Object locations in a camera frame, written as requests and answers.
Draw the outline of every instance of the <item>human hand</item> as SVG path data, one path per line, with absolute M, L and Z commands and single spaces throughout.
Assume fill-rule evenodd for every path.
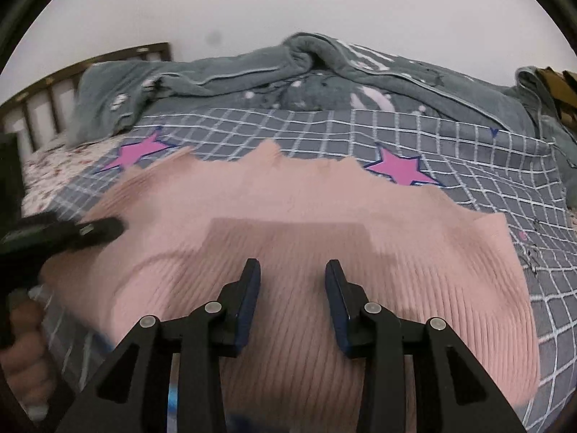
M 44 310 L 26 299 L 10 312 L 16 341 L 0 350 L 0 366 L 16 399 L 24 406 L 45 404 L 56 387 L 56 376 L 41 332 Z

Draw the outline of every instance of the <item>pink sweater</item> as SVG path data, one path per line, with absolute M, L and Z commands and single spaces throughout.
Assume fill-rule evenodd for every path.
M 512 405 L 535 393 L 535 324 L 503 215 L 462 208 L 436 186 L 395 185 L 352 157 L 286 158 L 273 141 L 237 162 L 189 153 L 127 171 L 86 215 L 122 217 L 120 238 L 44 266 L 86 323 L 118 343 L 143 315 L 178 318 L 216 298 L 258 258 L 249 345 L 221 362 L 225 408 L 352 432 L 363 362 L 341 354 L 331 326 L 323 278 L 337 258 L 399 317 L 445 318 Z

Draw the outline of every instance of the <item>brown fabric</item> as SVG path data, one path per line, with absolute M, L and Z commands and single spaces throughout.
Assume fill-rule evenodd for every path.
M 364 364 L 336 345 L 323 278 L 331 258 L 399 317 L 445 318 L 513 405 L 535 394 L 536 330 L 506 219 L 436 186 L 393 184 L 352 157 L 286 158 L 265 141 L 237 162 L 182 149 L 133 169 L 86 220 L 110 215 L 128 224 L 120 238 L 52 258 L 42 276 L 114 342 L 143 315 L 188 314 L 259 259 L 250 343 L 221 364 L 230 412 L 354 431 Z
M 577 111 L 566 104 L 561 104 L 559 107 L 561 123 L 577 133 Z
M 565 77 L 565 81 L 571 87 L 573 92 L 577 93 L 577 73 L 573 73 L 572 71 L 564 71 L 563 76 Z
M 541 77 L 551 96 L 556 101 L 564 102 L 577 109 L 577 93 L 569 86 L 562 74 L 551 68 L 538 69 L 537 74 Z

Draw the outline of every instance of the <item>pink star pattern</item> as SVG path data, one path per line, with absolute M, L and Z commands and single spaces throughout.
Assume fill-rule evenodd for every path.
M 157 141 L 158 132 L 155 131 L 148 138 L 145 138 L 140 143 L 132 143 L 131 145 L 124 145 L 119 148 L 118 157 L 111 163 L 104 166 L 99 172 L 109 171 L 115 167 L 121 167 L 126 169 L 130 166 L 135 165 L 140 161 L 143 156 L 148 154 L 156 153 L 158 151 L 164 151 L 168 148 L 173 148 L 172 145 L 167 145 L 162 143 L 162 141 Z
M 368 171 L 389 176 L 394 183 L 399 185 L 425 183 L 442 186 L 438 180 L 420 171 L 420 156 L 405 158 L 396 156 L 382 146 L 378 148 L 381 159 L 365 166 Z

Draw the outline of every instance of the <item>plaid bedsheet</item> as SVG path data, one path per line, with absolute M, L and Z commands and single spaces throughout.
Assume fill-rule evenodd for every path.
M 420 156 L 421 170 L 455 202 L 507 217 L 529 288 L 541 359 L 538 393 L 516 410 L 527 430 L 543 431 L 575 390 L 577 242 L 551 145 L 462 122 L 380 111 L 197 109 L 174 114 L 154 106 L 122 144 L 154 131 L 176 147 L 191 146 L 203 160 L 238 159 L 264 138 L 274 138 L 288 156 L 305 159 L 354 156 L 368 165 L 380 159 L 380 147 Z M 138 164 L 146 167 L 172 151 L 151 154 Z M 117 153 L 114 148 L 77 175 L 50 208 L 62 218 L 81 218 L 118 179 L 118 169 L 96 174 Z M 39 297 L 47 303 L 51 351 L 65 379 L 82 389 L 108 348 L 46 290 Z

